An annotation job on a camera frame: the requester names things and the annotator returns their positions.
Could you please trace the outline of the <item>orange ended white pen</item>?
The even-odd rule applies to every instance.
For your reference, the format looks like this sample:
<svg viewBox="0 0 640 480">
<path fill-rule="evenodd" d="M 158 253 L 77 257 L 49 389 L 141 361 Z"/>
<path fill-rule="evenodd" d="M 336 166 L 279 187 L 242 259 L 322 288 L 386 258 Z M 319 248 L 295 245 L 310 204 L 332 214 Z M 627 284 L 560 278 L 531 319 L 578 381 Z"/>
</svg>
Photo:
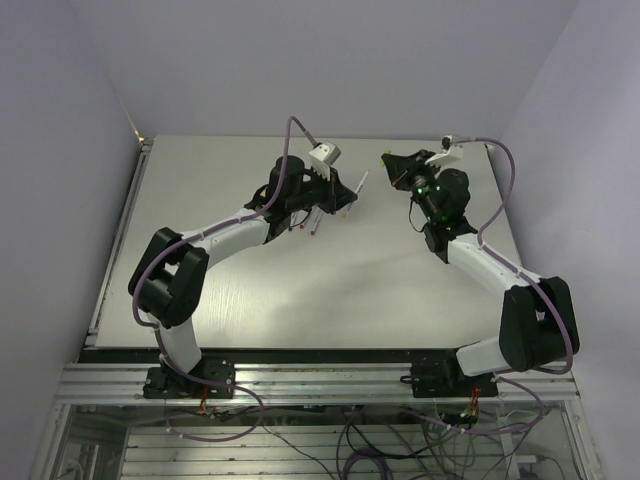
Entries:
<svg viewBox="0 0 640 480">
<path fill-rule="evenodd" d="M 357 187 L 356 187 L 356 190 L 355 190 L 355 192 L 354 192 L 354 193 L 355 193 L 355 195 L 356 195 L 356 199 L 355 199 L 355 200 L 352 200 L 352 201 L 349 203 L 349 205 L 346 207 L 346 209 L 345 209 L 345 211 L 344 211 L 344 213 L 343 213 L 343 215 L 342 215 L 342 216 L 343 216 L 343 218 L 346 218 L 346 217 L 348 216 L 349 212 L 351 211 L 352 207 L 354 206 L 354 204 L 355 204 L 356 200 L 358 199 L 359 194 L 361 193 L 361 190 L 362 190 L 362 188 L 363 188 L 363 186 L 364 186 L 364 183 L 366 182 L 366 180 L 367 180 L 367 178 L 368 178 L 368 176 L 369 176 L 369 173 L 370 173 L 370 169 L 368 169 L 368 170 L 366 170 L 366 171 L 364 172 L 364 174 L 363 174 L 363 176 L 362 176 L 361 180 L 359 181 L 359 183 L 358 183 L 358 185 L 357 185 Z"/>
</svg>

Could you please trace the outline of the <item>purple ended white pen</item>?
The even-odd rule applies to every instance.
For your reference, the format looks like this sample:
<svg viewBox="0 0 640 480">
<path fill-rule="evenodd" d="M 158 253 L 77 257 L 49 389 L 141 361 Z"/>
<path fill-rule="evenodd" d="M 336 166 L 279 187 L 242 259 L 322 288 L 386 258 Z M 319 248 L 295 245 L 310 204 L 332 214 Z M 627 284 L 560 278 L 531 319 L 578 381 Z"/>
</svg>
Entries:
<svg viewBox="0 0 640 480">
<path fill-rule="evenodd" d="M 322 212 L 321 210 L 318 211 L 316 217 L 314 218 L 313 224 L 311 226 L 311 230 L 310 230 L 310 235 L 311 236 L 315 236 L 318 228 L 320 226 L 321 220 L 323 219 L 324 216 L 324 212 Z"/>
</svg>

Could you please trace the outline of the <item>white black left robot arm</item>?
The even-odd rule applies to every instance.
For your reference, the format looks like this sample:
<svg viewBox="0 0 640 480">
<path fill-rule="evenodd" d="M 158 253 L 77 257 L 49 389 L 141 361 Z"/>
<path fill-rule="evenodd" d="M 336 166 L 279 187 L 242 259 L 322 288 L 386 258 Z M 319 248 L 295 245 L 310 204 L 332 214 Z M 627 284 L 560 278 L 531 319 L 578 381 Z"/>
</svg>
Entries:
<svg viewBox="0 0 640 480">
<path fill-rule="evenodd" d="M 182 397 L 203 387 L 204 360 L 197 345 L 192 317 L 209 269 L 284 233 L 299 211 L 318 208 L 334 214 L 355 202 L 357 194 L 344 186 L 334 164 L 341 152 L 321 143 L 303 161 L 282 156 L 269 181 L 235 215 L 199 231 L 158 230 L 148 244 L 128 291 L 136 321 L 154 330 L 161 361 L 171 368 L 168 384 Z"/>
</svg>

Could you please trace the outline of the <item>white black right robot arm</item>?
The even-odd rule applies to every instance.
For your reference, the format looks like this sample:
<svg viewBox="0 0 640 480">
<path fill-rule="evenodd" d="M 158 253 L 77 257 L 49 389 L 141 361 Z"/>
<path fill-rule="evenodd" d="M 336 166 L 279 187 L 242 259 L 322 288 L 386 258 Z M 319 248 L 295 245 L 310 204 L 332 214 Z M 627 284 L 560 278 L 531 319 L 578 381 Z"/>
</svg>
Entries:
<svg viewBox="0 0 640 480">
<path fill-rule="evenodd" d="M 381 157 L 391 186 L 410 193 L 422 211 L 425 224 L 420 231 L 428 249 L 501 302 L 498 335 L 459 348 L 454 363 L 440 373 L 442 387 L 459 396 L 484 374 L 564 374 L 580 348 L 569 286 L 558 276 L 544 278 L 513 264 L 481 239 L 466 218 L 468 175 L 450 165 L 459 157 L 452 148 Z"/>
</svg>

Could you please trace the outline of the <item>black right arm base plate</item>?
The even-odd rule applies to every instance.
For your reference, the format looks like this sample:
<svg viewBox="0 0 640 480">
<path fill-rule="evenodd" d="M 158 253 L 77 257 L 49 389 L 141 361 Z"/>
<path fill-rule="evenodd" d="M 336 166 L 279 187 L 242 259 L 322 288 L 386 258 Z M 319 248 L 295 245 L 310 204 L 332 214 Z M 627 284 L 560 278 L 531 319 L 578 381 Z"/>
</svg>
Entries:
<svg viewBox="0 0 640 480">
<path fill-rule="evenodd" d="M 491 374 L 466 376 L 457 366 L 412 364 L 400 382 L 409 385 L 414 398 L 495 397 L 498 387 Z"/>
</svg>

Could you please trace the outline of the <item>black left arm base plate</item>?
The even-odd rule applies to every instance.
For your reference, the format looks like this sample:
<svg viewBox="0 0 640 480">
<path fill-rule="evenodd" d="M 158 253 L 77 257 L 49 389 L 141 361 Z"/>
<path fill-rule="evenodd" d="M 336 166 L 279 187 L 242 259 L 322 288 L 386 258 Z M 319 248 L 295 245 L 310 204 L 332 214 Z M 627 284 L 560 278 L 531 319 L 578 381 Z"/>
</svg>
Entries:
<svg viewBox="0 0 640 480">
<path fill-rule="evenodd" d="M 235 369 L 225 362 L 205 361 L 198 365 L 192 375 L 203 380 L 202 384 L 176 373 L 166 364 L 147 371 L 142 396 L 145 399 L 230 399 L 231 385 L 235 381 Z"/>
</svg>

